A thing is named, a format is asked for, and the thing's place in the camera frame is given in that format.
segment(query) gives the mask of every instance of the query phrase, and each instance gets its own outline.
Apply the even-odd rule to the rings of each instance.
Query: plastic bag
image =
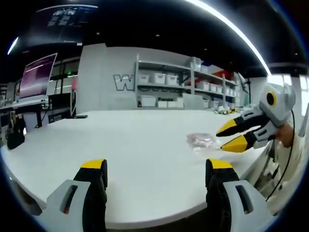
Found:
[[[192,133],[187,135],[190,147],[195,149],[206,149],[208,151],[220,150],[221,144],[208,133]]]

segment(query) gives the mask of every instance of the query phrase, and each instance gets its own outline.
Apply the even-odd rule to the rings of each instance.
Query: ceiling light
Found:
[[[15,45],[17,44],[17,41],[18,41],[18,37],[17,37],[17,38],[14,40],[14,42],[12,43],[12,45],[11,45],[9,51],[8,51],[8,54],[11,53],[11,51],[13,50],[13,48],[15,47]]]
[[[249,46],[249,48],[253,51],[253,53],[256,55],[256,57],[260,60],[261,64],[263,65],[265,71],[268,75],[271,75],[271,72],[266,65],[264,59],[262,58],[261,54],[258,52],[258,50],[255,48],[255,46],[252,44],[252,42],[245,36],[244,33],[242,33],[241,30],[238,29],[230,20],[228,20],[225,16],[220,14],[218,11],[210,7],[209,5],[199,1],[199,0],[185,0],[187,2],[190,2],[194,4],[195,6],[198,6],[202,8],[203,10],[207,11],[208,13],[212,14],[216,18],[220,19],[222,22],[224,22],[226,25],[228,25],[240,38],[243,39],[243,41]]]

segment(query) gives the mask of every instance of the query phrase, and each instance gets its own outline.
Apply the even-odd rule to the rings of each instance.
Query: yellow circle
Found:
[[[267,103],[270,106],[275,106],[276,103],[277,103],[277,98],[276,98],[276,95],[275,95],[275,93],[273,91],[270,91],[270,92],[267,93],[266,100],[267,100]]]

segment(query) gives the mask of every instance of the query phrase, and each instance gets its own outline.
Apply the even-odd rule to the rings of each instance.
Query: person's hand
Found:
[[[291,147],[293,128],[288,123],[283,124],[276,132],[276,139],[281,141],[285,147]]]

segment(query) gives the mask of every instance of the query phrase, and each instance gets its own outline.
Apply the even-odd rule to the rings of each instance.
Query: black ceiling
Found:
[[[295,35],[295,28],[286,23],[286,13],[267,0],[204,0],[229,18],[250,39],[260,52],[272,73],[307,73],[307,53]],[[6,34],[2,33],[0,46],[0,81],[19,79],[24,66],[51,52],[60,58],[73,57],[82,48],[75,45],[44,45],[23,48],[23,52],[6,55],[14,40],[27,30],[31,15],[38,9],[72,4],[60,1],[21,1],[15,8],[18,20],[6,20]],[[184,0],[75,0],[74,4],[98,5],[93,22],[85,29],[84,44],[106,43],[107,46],[136,46],[168,50],[188,56],[200,57],[208,63],[241,72],[244,76],[265,76],[262,68],[247,44],[219,19]],[[282,1],[282,7],[295,17],[294,25],[307,29],[302,20],[305,12],[295,4]],[[309,33],[302,35],[309,41]]]

